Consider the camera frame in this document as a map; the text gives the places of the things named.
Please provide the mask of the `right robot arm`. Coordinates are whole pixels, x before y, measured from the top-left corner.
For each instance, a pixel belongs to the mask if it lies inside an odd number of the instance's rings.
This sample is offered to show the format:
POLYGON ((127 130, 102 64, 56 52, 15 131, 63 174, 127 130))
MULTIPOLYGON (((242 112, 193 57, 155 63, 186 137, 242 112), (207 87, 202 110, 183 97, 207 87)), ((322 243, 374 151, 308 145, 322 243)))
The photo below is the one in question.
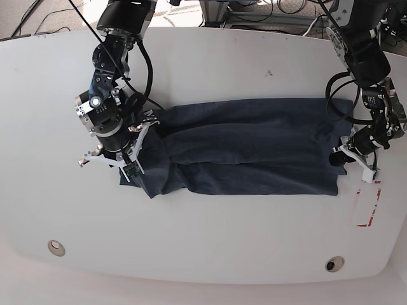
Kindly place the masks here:
POLYGON ((159 122, 153 111, 144 111, 150 100, 153 67, 143 37, 155 13, 156 1, 109 1, 97 28, 99 44, 94 49, 94 73, 89 89, 76 97, 75 111, 97 148, 79 160, 83 166, 100 161, 120 170, 131 182, 144 173, 139 161, 149 128, 159 122), (147 65, 146 89, 130 84, 128 53, 137 46, 147 65))

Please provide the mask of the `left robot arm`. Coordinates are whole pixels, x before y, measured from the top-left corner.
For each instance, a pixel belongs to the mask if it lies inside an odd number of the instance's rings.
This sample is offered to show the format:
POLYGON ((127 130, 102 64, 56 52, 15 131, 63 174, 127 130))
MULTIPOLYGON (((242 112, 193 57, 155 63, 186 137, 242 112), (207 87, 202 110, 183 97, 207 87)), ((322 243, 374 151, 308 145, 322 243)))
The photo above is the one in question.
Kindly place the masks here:
POLYGON ((406 111, 389 76, 390 64, 380 37, 382 21, 400 21, 406 1, 333 1, 330 7, 320 1, 319 5, 328 18, 328 38, 346 68, 326 85, 326 109, 340 120, 362 126, 342 137, 329 159, 332 165, 339 166, 357 162, 363 168, 362 180, 372 183, 378 167, 376 162, 368 164, 368 156, 376 155, 378 149, 389 149, 391 140, 406 133, 406 111), (363 101, 370 119, 355 119, 352 111, 343 113, 334 105, 336 92, 332 85, 346 77, 357 85, 356 99, 363 101))

